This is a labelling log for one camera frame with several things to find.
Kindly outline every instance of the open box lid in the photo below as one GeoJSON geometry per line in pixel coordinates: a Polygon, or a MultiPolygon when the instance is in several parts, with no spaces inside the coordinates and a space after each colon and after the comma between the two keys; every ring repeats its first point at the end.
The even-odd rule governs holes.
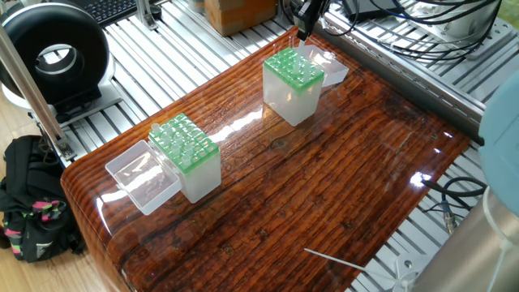
{"type": "Polygon", "coordinates": [[[179,177],[168,162],[141,140],[105,168],[135,206],[149,215],[182,189],[179,177]]]}
{"type": "Polygon", "coordinates": [[[315,45],[302,45],[294,49],[324,71],[323,88],[344,81],[350,70],[336,60],[334,53],[325,52],[315,45]]]}

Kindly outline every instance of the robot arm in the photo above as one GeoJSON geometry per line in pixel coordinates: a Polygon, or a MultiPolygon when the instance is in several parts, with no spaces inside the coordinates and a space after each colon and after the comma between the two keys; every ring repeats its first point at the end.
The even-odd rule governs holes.
{"type": "Polygon", "coordinates": [[[315,23],[326,11],[328,0],[309,0],[304,2],[294,12],[294,22],[299,28],[298,38],[306,41],[314,31],[315,23]]]}

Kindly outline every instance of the metal pole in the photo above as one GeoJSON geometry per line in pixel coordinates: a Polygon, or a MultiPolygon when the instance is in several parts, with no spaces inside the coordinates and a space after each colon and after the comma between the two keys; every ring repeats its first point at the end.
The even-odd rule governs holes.
{"type": "Polygon", "coordinates": [[[137,3],[137,18],[147,28],[157,29],[157,24],[153,18],[152,11],[149,8],[149,0],[135,0],[137,3]]]}
{"type": "Polygon", "coordinates": [[[68,144],[65,133],[50,112],[45,98],[41,95],[40,89],[2,25],[0,25],[0,61],[15,81],[24,98],[31,105],[34,114],[43,127],[43,131],[49,136],[51,142],[57,145],[58,151],[63,157],[70,160],[75,154],[68,144]]]}
{"type": "MultiPolygon", "coordinates": [[[[495,224],[515,247],[506,251],[492,292],[519,291],[519,218],[488,194],[495,224]]],[[[412,292],[486,292],[499,258],[502,238],[491,228],[479,202],[414,282],[412,292]]]]}

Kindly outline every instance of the glossy wooden table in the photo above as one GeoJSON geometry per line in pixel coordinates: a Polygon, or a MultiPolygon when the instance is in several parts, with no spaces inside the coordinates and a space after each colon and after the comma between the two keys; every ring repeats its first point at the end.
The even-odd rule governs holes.
{"type": "Polygon", "coordinates": [[[350,68],[291,127],[263,103],[271,45],[66,169],[62,185],[115,290],[343,291],[357,274],[302,249],[367,264],[469,140],[329,43],[350,68]],[[105,164],[185,113],[221,149],[222,184],[144,216],[105,164]]]}

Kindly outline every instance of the white cable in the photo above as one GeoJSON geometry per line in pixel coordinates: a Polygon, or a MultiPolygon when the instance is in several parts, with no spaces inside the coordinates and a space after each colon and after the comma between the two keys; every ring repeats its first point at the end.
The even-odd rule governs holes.
{"type": "Polygon", "coordinates": [[[487,292],[491,292],[492,288],[494,287],[495,280],[497,279],[497,275],[500,271],[501,264],[504,260],[504,254],[506,254],[507,251],[511,250],[513,247],[512,241],[508,239],[508,236],[501,230],[501,228],[495,223],[494,217],[492,217],[492,214],[490,213],[490,208],[488,207],[488,194],[490,193],[490,187],[488,187],[485,192],[483,193],[483,213],[485,214],[485,217],[487,218],[488,224],[490,227],[494,230],[494,232],[501,237],[501,244],[500,244],[500,257],[497,260],[497,265],[495,267],[494,275],[492,276],[492,280],[490,281],[490,285],[488,286],[487,292]]]}
{"type": "Polygon", "coordinates": [[[387,280],[390,280],[390,281],[394,281],[395,283],[398,283],[398,282],[399,282],[398,279],[395,279],[395,278],[392,278],[392,277],[387,277],[387,276],[385,276],[385,275],[379,274],[379,273],[377,273],[377,272],[373,272],[373,271],[368,270],[368,269],[366,269],[366,268],[363,268],[363,267],[361,267],[361,266],[357,266],[356,264],[351,264],[351,263],[349,263],[349,262],[347,262],[347,261],[339,260],[339,259],[336,259],[336,258],[331,257],[331,256],[329,256],[329,255],[324,255],[324,254],[319,253],[319,252],[317,252],[317,251],[309,250],[308,248],[305,248],[304,250],[305,250],[305,251],[308,251],[308,252],[310,252],[310,253],[313,253],[314,255],[322,256],[322,257],[324,257],[325,259],[333,260],[333,261],[336,261],[337,263],[340,263],[340,264],[345,264],[345,265],[347,265],[347,266],[350,266],[351,268],[356,268],[356,269],[359,269],[359,270],[361,270],[361,271],[363,271],[363,272],[370,273],[370,274],[373,274],[373,275],[378,276],[378,277],[382,277],[382,278],[387,279],[387,280]]]}
{"type": "Polygon", "coordinates": [[[401,281],[401,284],[402,284],[402,286],[403,286],[404,289],[405,289],[404,292],[407,292],[407,290],[409,289],[409,281],[407,281],[407,280],[402,280],[402,281],[401,281]]]}

